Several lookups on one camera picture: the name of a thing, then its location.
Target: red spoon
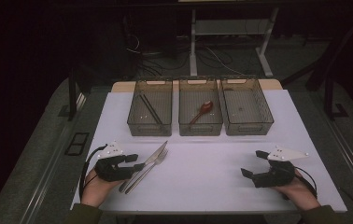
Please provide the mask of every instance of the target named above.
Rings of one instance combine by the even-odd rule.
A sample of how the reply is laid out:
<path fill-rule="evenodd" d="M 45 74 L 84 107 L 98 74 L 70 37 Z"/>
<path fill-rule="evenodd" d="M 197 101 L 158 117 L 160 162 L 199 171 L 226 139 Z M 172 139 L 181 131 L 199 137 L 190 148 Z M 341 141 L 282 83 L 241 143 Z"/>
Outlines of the red spoon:
<path fill-rule="evenodd" d="M 212 107 L 214 106 L 214 103 L 212 101 L 207 101 L 202 104 L 200 107 L 200 112 L 194 117 L 194 119 L 191 120 L 190 124 L 193 124 L 197 121 L 198 118 L 200 118 L 203 114 L 208 113 L 209 111 L 212 110 Z"/>

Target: wire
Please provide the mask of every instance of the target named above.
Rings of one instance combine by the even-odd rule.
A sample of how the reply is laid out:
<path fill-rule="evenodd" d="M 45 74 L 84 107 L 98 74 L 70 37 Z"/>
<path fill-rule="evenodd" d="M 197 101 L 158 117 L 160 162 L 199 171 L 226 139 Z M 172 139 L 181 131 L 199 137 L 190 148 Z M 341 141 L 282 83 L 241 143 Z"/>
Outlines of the wire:
<path fill-rule="evenodd" d="M 233 63 L 233 57 L 232 57 L 230 54 L 226 53 L 225 51 L 220 50 L 220 49 L 218 48 L 218 46 L 219 46 L 218 44 L 214 44 L 214 47 L 217 48 L 217 51 L 219 51 L 220 53 L 226 55 L 226 57 L 229 58 L 229 61 L 228 61 L 228 62 L 225 62 L 224 59 L 220 59 L 220 60 L 221 60 L 224 64 L 231 64 L 231 63 Z M 206 46 L 206 45 L 203 44 L 202 48 L 208 48 L 208 46 Z M 209 59 L 209 60 L 211 60 L 211 61 L 214 61 L 214 62 L 218 62 L 218 61 L 219 61 L 219 60 L 217 60 L 217 59 L 213 59 L 213 57 L 206 57 L 206 58 Z"/>
<path fill-rule="evenodd" d="M 155 76 L 155 77 L 157 76 L 155 73 L 153 73 L 152 71 L 148 70 L 145 66 L 140 66 L 140 65 L 138 65 L 137 67 L 140 68 L 140 69 L 142 69 L 143 71 L 149 72 L 150 74 L 152 74 L 152 75 Z"/>
<path fill-rule="evenodd" d="M 86 188 L 86 186 L 88 186 L 90 184 L 90 182 L 92 182 L 95 178 L 97 177 L 97 175 L 93 176 L 89 181 L 87 181 L 87 183 L 84 185 L 84 189 Z"/>
<path fill-rule="evenodd" d="M 133 37 L 135 37 L 135 39 L 136 39 L 136 46 L 135 46 L 134 49 L 138 49 L 139 44 L 140 44 L 138 37 L 137 37 L 136 35 L 128 35 L 128 36 L 133 36 Z"/>
<path fill-rule="evenodd" d="M 105 144 L 103 147 L 98 147 L 95 151 L 92 152 L 92 154 L 90 154 L 86 162 L 84 162 L 83 170 L 81 171 L 80 180 L 78 184 L 78 196 L 80 197 L 80 200 L 81 200 L 81 196 L 83 195 L 83 190 L 85 187 L 84 180 L 86 178 L 87 170 L 89 169 L 90 160 L 92 159 L 92 156 L 94 156 L 94 154 L 97 153 L 97 151 L 104 150 L 104 148 L 106 147 L 107 147 L 107 144 Z"/>
<path fill-rule="evenodd" d="M 196 51 L 196 56 L 197 56 L 197 58 L 200 60 L 201 63 L 205 64 L 205 65 L 208 66 L 208 67 L 212 67 L 212 68 L 223 68 L 222 65 L 220 65 L 220 66 L 214 66 L 214 65 L 211 65 L 211 64 L 209 64 L 209 63 L 205 63 L 204 60 L 203 60 L 203 58 L 206 58 L 206 59 L 209 59 L 209 60 L 212 60 L 212 61 L 215 61 L 215 60 L 206 57 L 204 54 L 202 54 L 202 53 L 200 53 L 200 52 L 198 52 L 198 51 Z"/>
<path fill-rule="evenodd" d="M 225 67 L 225 68 L 229 69 L 230 71 L 235 72 L 235 73 L 237 73 L 237 74 L 239 74 L 239 75 L 243 75 L 243 73 L 240 73 L 240 72 L 238 72 L 238 71 L 235 71 L 235 70 L 233 70 L 232 68 L 226 66 L 226 64 L 224 64 L 224 63 L 222 62 L 222 60 L 214 53 L 214 51 L 212 51 L 212 49 L 210 49 L 210 48 L 208 48 L 208 47 L 205 47 L 205 48 L 208 49 L 209 52 L 211 52 L 211 53 L 217 58 L 217 60 L 220 62 L 220 64 L 223 65 L 223 67 Z"/>
<path fill-rule="evenodd" d="M 163 69 L 164 69 L 164 67 L 162 67 L 159 63 L 155 63 L 155 62 L 150 61 L 150 60 L 148 60 L 148 59 L 143 59 L 143 60 L 142 60 L 142 64 L 144 64 L 144 63 L 143 63 L 143 61 L 146 61 L 146 62 L 148 62 L 148 63 L 152 63 L 152 64 L 154 64 L 154 65 L 152 65 L 152 66 L 145 64 L 145 66 L 147 66 L 147 67 L 155 67 L 155 68 L 160 68 L 161 70 L 163 70 Z"/>
<path fill-rule="evenodd" d="M 144 64 L 142 64 L 142 66 L 143 66 L 144 68 L 146 68 L 147 71 L 150 69 L 151 71 L 153 71 L 154 73 L 156 73 L 157 76 L 159 76 L 159 77 L 162 76 L 162 72 L 157 71 L 157 70 L 154 69 L 153 67 L 147 66 L 147 65 L 144 65 Z"/>
<path fill-rule="evenodd" d="M 299 168 L 299 167 L 296 167 L 295 166 L 295 169 L 298 169 L 298 170 L 300 170 L 300 171 L 303 171 L 305 174 L 307 174 L 309 177 L 310 177 L 310 179 L 313 181 L 313 184 L 314 184 L 314 190 L 317 192 L 317 184 L 316 184 L 316 181 L 314 181 L 314 178 L 313 178 L 313 176 L 311 176 L 309 173 L 307 173 L 304 169 L 302 169 L 302 168 Z"/>
<path fill-rule="evenodd" d="M 133 50 L 133 49 L 127 49 L 127 50 L 130 51 L 130 52 L 132 52 L 132 53 L 142 54 L 142 52 L 136 51 L 136 50 Z"/>
<path fill-rule="evenodd" d="M 177 69 L 179 69 L 179 68 L 185 66 L 185 64 L 186 64 L 186 62 L 188 61 L 188 59 L 189 59 L 189 54 L 187 54 L 187 55 L 185 56 L 185 59 L 184 59 L 184 61 L 182 62 L 181 65 L 179 65 L 179 66 L 177 66 L 177 67 L 174 67 L 174 68 L 166 68 L 166 67 L 163 67 L 163 66 L 161 66 L 160 64 L 155 63 L 155 62 L 153 62 L 153 61 L 151 61 L 151 60 L 149 60 L 149 59 L 144 59 L 144 61 L 146 61 L 146 62 L 148 62 L 148 63 L 155 64 L 156 66 L 158 66 L 158 67 L 159 67 L 160 69 L 162 69 L 162 70 L 169 70 L 169 71 L 172 71 L 172 70 L 177 70 Z"/>

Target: person's hand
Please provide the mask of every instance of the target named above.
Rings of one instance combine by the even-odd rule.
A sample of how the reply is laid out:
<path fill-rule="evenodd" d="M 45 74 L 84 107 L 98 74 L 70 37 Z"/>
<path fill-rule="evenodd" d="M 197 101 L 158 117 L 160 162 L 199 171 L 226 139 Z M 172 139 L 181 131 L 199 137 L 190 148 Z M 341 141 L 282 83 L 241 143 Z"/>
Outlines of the person's hand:
<path fill-rule="evenodd" d="M 298 171 L 295 171 L 295 173 L 296 175 L 302 176 Z M 296 207 L 303 211 L 321 206 L 308 187 L 296 177 L 293 178 L 292 182 L 288 185 L 272 187 L 272 189 L 285 194 Z"/>
<path fill-rule="evenodd" d="M 107 197 L 107 194 L 123 180 L 107 182 L 96 176 L 94 169 L 86 176 L 86 187 L 83 190 L 81 203 L 92 207 L 99 207 Z"/>

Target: plastic bin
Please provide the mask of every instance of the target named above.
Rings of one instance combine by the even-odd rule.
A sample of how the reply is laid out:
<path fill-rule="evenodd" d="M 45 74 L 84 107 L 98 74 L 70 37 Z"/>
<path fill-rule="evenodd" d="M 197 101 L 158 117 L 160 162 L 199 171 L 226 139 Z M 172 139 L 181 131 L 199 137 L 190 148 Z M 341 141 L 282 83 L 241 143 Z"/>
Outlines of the plastic bin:
<path fill-rule="evenodd" d="M 274 120 L 261 84 L 251 76 L 222 76 L 219 98 L 227 135 L 266 135 Z"/>
<path fill-rule="evenodd" d="M 146 77 L 135 82 L 128 116 L 132 136 L 170 136 L 173 111 L 173 79 Z"/>
<path fill-rule="evenodd" d="M 212 102 L 212 109 L 200 113 L 205 102 Z M 181 136 L 216 136 L 222 129 L 218 84 L 215 77 L 181 77 L 179 79 L 179 134 Z"/>

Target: table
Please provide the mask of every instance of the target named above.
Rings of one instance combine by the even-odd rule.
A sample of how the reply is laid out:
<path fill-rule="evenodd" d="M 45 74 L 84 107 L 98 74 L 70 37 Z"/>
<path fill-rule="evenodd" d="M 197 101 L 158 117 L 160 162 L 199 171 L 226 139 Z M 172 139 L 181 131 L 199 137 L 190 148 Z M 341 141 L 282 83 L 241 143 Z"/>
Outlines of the table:
<path fill-rule="evenodd" d="M 89 155 L 96 148 L 118 142 L 126 155 L 138 154 L 137 163 L 168 141 L 165 161 L 155 167 L 130 194 L 114 189 L 101 209 L 112 214 L 265 214 L 296 212 L 272 189 L 256 189 L 240 168 L 256 173 L 268 171 L 268 161 L 256 157 L 256 150 L 270 152 L 275 146 L 309 153 L 309 157 L 292 161 L 314 177 L 318 199 L 336 212 L 345 212 L 335 185 L 321 161 L 289 93 L 280 90 L 274 79 L 261 80 L 264 95 L 275 123 L 267 135 L 180 136 L 177 113 L 173 113 L 170 137 L 133 137 L 127 116 L 134 83 L 116 83 L 106 98 Z M 174 93 L 174 111 L 178 94 Z M 93 157 L 89 170 L 95 165 Z M 76 192 L 73 203 L 78 203 Z"/>

